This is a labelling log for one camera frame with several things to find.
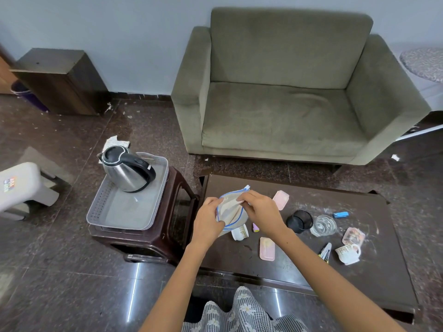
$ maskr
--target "electric kettle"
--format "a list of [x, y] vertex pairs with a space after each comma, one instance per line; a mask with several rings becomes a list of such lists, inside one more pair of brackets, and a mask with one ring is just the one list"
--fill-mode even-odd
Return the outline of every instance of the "electric kettle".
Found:
[[125, 192], [139, 192], [156, 178], [156, 172], [148, 162], [122, 145], [109, 147], [97, 157], [109, 178]]

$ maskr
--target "green sofa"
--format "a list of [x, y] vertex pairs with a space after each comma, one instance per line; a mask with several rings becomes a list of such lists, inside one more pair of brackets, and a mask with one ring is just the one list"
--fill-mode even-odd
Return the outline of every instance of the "green sofa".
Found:
[[364, 165], [430, 108], [357, 13], [215, 8], [172, 101], [192, 154]]

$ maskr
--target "sofa armrest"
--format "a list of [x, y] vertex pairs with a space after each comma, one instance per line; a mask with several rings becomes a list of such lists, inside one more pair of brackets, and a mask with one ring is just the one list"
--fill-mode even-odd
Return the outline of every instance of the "sofa armrest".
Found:
[[195, 27], [189, 38], [171, 93], [188, 153], [203, 153], [202, 127], [210, 83], [210, 69], [209, 28]]
[[379, 35], [369, 35], [346, 94], [369, 140], [350, 164], [368, 163], [431, 110]]

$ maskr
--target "door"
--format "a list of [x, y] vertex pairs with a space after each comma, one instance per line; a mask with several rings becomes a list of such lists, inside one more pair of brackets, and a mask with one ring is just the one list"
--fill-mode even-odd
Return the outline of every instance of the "door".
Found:
[[0, 93], [12, 94], [10, 88], [17, 78], [9, 71], [9, 65], [0, 57]]

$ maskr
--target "sofa backrest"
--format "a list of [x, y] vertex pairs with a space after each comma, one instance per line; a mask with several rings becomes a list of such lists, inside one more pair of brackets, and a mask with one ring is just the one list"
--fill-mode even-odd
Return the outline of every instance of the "sofa backrest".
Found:
[[372, 23], [358, 13], [214, 8], [211, 81], [344, 89]]

